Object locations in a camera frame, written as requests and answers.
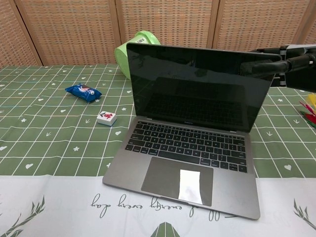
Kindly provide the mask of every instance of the open laptop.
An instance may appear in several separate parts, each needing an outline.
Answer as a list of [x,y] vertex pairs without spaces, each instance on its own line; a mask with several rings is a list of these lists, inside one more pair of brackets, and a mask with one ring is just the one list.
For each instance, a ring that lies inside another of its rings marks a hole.
[[103,183],[260,217],[249,132],[279,55],[127,44],[136,117]]

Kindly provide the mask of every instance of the small white block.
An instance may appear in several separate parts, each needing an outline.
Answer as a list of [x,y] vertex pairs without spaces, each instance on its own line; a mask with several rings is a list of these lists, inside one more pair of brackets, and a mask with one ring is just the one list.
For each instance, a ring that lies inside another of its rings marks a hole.
[[114,113],[111,112],[106,112],[102,111],[98,117],[97,117],[97,122],[107,125],[107,126],[112,126],[112,124],[117,120],[117,116]]

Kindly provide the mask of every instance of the green roll of tape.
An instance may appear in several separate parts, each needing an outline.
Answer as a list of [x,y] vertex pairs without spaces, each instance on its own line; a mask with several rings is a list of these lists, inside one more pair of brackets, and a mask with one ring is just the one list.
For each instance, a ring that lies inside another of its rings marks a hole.
[[132,43],[149,43],[149,44],[160,44],[159,40],[149,31],[140,31],[135,34],[135,37],[117,47],[114,50],[114,56],[117,61],[117,64],[123,74],[130,79],[128,60],[127,60],[127,52],[126,52],[126,44]]

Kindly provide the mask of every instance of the blue snack package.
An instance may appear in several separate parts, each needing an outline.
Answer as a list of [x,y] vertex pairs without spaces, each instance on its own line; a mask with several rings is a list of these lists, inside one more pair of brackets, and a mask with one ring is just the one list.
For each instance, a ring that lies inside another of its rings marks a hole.
[[67,92],[84,99],[86,102],[91,102],[99,99],[102,93],[94,88],[88,87],[84,84],[73,85],[65,89]]

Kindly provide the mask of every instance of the laptop screen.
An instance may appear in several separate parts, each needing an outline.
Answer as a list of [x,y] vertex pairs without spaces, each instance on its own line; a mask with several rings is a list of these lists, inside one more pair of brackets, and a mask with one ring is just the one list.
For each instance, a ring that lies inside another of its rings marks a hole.
[[258,63],[279,55],[127,44],[136,115],[249,132],[274,75],[255,75]]

